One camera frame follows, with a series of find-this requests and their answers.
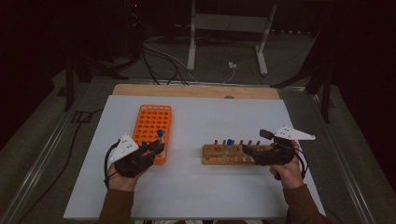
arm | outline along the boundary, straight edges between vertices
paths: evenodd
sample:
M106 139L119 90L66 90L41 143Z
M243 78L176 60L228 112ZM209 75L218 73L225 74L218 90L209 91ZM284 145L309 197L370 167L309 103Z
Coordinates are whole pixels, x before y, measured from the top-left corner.
M295 141L291 141L294 148L299 148ZM285 201L289 205L288 223L292 224L320 224L331 223L323 216L312 199L308 187L300 172L299 160L294 157L285 165L271 165L271 173L279 174L283 186Z
M108 179L108 191L98 224L126 224L131 219L134 187L144 172L134 178L123 177L116 173L114 164L112 164L108 173L111 177Z

blue cap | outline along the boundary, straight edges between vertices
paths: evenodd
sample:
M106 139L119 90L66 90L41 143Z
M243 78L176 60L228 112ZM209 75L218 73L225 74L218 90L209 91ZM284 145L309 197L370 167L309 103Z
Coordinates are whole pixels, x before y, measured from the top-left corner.
M158 134L159 137L163 137L163 130L162 130L162 129L159 129L159 130L157 131L157 134Z

orange test tube rack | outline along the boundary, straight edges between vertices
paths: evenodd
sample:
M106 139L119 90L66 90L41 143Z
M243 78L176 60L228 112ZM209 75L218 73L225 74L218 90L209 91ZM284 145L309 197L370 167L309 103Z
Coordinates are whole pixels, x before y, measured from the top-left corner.
M142 146L143 142L149 144L159 140L157 131L163 130L164 154L157 155L154 164L162 165L166 163L171 122L172 107L169 105L141 105L139 108L132 136L139 146Z

dark background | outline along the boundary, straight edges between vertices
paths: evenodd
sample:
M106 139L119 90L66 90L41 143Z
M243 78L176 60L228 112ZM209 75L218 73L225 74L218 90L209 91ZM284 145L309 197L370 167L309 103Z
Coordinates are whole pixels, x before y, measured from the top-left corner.
M197 11L260 16L236 0L197 0ZM396 9L392 1L279 0L273 22L278 35L317 35L304 67L334 63L333 84L358 122L379 165L396 189L393 146ZM190 23L185 0L2 1L0 147L52 91L51 78L64 70L65 50L74 46L96 60L138 54L137 32L146 25L170 38L175 24Z

hand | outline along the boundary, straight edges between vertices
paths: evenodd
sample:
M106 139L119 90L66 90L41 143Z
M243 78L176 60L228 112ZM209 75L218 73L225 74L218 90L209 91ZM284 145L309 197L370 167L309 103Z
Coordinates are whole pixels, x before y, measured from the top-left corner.
M135 176L134 178L123 177L116 172L117 171L114 167L114 164L111 164L110 168L108 168L108 175L111 175L111 177L108 179L108 188L134 192L134 187L137 184L137 180L143 173L146 172L146 170Z
M294 140L291 141L291 144L296 149L300 147ZM304 184L297 157L294 157L288 164L270 165L270 167L270 172L273 175L280 175L283 189L296 189Z

